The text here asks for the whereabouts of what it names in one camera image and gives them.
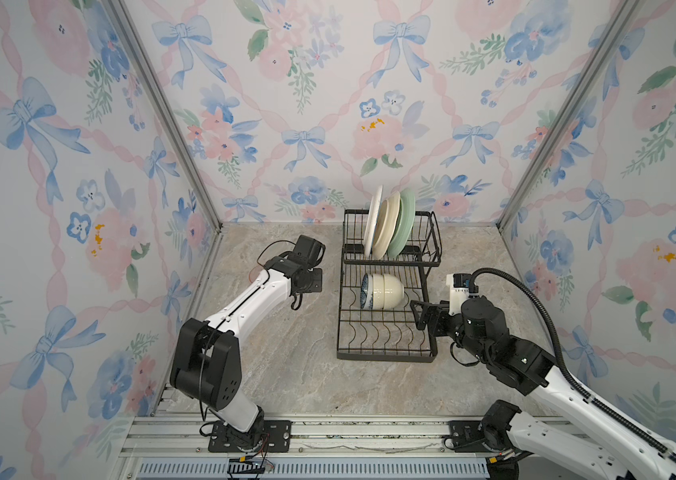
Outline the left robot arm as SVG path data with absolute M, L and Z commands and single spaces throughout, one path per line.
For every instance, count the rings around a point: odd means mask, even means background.
M 265 263 L 255 280 L 227 306 L 204 320 L 191 318 L 178 334 L 169 384 L 199 403 L 200 414 L 213 414 L 210 447 L 240 452 L 266 446 L 265 413 L 241 391 L 243 341 L 275 308 L 323 287 L 325 245 L 301 235 L 291 248 Z

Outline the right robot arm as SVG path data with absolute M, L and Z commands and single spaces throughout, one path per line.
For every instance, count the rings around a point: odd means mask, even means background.
M 548 351 L 511 334 L 504 311 L 485 297 L 467 299 L 458 313 L 447 302 L 414 301 L 411 309 L 418 326 L 450 337 L 500 383 L 551 407 L 585 435 L 564 432 L 499 400 L 480 426 L 497 464 L 534 454 L 587 479 L 676 479 L 675 442 L 566 377 Z

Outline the blue floral bowl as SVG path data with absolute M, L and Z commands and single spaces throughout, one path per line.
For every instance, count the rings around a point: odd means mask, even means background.
M 366 273 L 363 276 L 360 288 L 360 306 L 363 310 L 374 308 L 374 277 L 372 273 Z

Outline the cream ribbed bowl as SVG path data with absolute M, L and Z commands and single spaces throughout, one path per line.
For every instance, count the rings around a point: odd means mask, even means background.
M 403 304 L 405 287 L 398 277 L 388 273 L 376 273 L 371 275 L 371 283 L 370 309 L 393 310 Z

